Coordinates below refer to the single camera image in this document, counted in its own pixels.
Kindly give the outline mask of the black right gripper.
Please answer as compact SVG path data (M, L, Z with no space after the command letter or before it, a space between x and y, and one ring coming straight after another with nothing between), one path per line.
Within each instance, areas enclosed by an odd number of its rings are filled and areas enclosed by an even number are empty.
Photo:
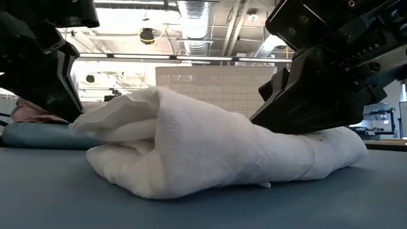
M362 121L383 87L407 80L407 0L305 0L324 28L295 56L285 90L250 121L306 134Z

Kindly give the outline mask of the wide ribbed silver duct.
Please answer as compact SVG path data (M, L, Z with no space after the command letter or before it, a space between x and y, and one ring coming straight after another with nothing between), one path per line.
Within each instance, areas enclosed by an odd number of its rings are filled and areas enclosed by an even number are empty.
M209 53L210 13L212 3L204 1L178 1L181 14L183 38L197 39L185 41L184 48L187 55L205 56Z

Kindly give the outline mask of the white perforated laundry bin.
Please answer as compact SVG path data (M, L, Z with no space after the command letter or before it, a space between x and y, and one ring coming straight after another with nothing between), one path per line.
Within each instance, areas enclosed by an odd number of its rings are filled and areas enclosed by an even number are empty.
M276 72L275 66L157 67L156 85L249 118L264 104L258 88Z

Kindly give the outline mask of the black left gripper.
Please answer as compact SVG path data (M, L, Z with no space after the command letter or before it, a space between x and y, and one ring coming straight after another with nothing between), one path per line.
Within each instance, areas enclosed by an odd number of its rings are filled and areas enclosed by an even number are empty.
M83 110L71 79L79 51L58 29L39 0L0 0L0 87L73 122Z

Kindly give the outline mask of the long ceiling light bar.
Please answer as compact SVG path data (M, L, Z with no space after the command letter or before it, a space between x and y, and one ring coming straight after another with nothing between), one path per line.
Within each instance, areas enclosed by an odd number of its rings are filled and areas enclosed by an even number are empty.
M259 63L291 63L291 59L256 58L256 57L217 57L217 56L192 56L192 55L141 55L141 54L116 54L116 53L81 53L79 60L163 60L163 61L225 61L225 62L259 62Z

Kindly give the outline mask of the light blue denim jeans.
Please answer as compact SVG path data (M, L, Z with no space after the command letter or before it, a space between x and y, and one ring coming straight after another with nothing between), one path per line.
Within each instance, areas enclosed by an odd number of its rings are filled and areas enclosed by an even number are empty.
M11 123L2 137L6 145L16 148L88 150L104 144L68 125L52 123Z

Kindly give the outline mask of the silver ventilation duct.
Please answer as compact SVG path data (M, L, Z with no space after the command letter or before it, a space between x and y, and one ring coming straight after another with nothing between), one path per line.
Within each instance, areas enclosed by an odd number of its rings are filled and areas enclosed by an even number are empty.
M286 43L279 37L274 35L269 35L259 48L252 54L254 58L267 58L270 56L271 52L278 46L287 46Z

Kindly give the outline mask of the pink garment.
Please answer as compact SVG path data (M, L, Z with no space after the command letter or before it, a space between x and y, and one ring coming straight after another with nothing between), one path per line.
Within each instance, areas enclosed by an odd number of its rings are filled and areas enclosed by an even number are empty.
M10 113L10 118L14 122L33 122L33 123L63 123L67 121L49 111L22 98L17 99L17 106Z

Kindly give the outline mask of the white garment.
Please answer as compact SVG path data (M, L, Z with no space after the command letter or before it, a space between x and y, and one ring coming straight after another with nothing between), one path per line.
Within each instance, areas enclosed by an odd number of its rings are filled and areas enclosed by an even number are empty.
M278 134L242 114L160 87L114 98L72 127L101 141L86 153L98 175L148 199L323 179L368 154L345 127Z

